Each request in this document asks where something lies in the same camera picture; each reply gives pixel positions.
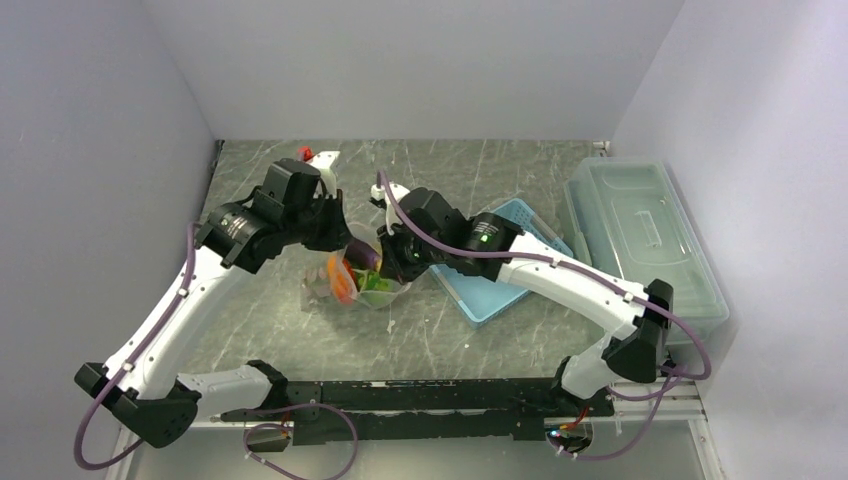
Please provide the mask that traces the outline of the purple eggplant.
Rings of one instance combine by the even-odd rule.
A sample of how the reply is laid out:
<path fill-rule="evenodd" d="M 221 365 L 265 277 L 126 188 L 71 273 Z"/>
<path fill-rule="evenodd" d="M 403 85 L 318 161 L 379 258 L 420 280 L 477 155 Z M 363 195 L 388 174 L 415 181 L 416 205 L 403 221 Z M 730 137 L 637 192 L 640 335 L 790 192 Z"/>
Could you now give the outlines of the purple eggplant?
<path fill-rule="evenodd" d="M 348 243 L 344 258 L 355 269 L 379 271 L 382 264 L 382 255 L 379 250 L 371 244 L 352 238 Z"/>

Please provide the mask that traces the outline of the green lime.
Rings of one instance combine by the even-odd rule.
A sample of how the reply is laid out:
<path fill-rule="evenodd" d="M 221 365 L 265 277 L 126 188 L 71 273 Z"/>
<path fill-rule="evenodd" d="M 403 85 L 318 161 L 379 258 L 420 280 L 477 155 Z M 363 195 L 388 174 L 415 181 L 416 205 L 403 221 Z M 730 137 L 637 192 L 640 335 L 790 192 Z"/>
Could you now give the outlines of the green lime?
<path fill-rule="evenodd" d="M 355 270 L 358 296 L 357 300 L 370 308 L 384 308 L 388 306 L 398 295 L 400 286 L 390 280 L 382 278 L 372 270 Z"/>

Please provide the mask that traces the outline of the clear zip top bag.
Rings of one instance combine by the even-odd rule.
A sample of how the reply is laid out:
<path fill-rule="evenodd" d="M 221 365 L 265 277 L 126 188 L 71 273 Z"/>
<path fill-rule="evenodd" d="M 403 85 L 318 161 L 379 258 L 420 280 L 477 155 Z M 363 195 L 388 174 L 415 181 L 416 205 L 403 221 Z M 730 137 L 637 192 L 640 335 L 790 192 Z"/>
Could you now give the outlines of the clear zip top bag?
<path fill-rule="evenodd" d="M 323 253 L 305 269 L 300 283 L 300 306 L 339 306 L 372 310 L 388 307 L 410 286 L 380 276 L 382 247 L 376 230 L 349 225 L 352 238 L 341 250 Z"/>

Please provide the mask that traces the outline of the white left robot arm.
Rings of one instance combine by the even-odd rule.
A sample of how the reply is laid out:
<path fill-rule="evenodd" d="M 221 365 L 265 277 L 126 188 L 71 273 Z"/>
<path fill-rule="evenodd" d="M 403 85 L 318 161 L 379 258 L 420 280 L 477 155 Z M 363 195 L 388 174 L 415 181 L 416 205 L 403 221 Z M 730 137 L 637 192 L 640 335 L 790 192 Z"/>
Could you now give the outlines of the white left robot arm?
<path fill-rule="evenodd" d="M 106 362 L 84 364 L 76 383 L 154 448 L 175 442 L 198 417 L 239 410 L 279 417 L 288 380 L 264 361 L 207 374 L 181 369 L 225 301 L 285 247 L 346 245 L 339 155 L 275 161 L 247 198 L 211 210 L 189 230 L 186 263 L 147 319 Z"/>

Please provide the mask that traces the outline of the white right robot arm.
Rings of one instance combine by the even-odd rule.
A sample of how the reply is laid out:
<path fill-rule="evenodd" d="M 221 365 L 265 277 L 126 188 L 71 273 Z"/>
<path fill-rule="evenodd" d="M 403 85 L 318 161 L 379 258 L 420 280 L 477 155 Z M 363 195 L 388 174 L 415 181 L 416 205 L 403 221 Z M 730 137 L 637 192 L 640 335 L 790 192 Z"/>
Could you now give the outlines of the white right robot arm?
<path fill-rule="evenodd" d="M 673 290 L 661 280 L 642 285 L 563 255 L 520 225 L 491 212 L 465 217 L 441 194 L 423 187 L 375 184 L 372 204 L 385 212 L 378 230 L 379 274 L 410 283 L 433 265 L 490 283 L 539 294 L 601 327 L 601 340 L 565 359 L 551 401 L 574 415 L 619 379 L 657 379 Z"/>

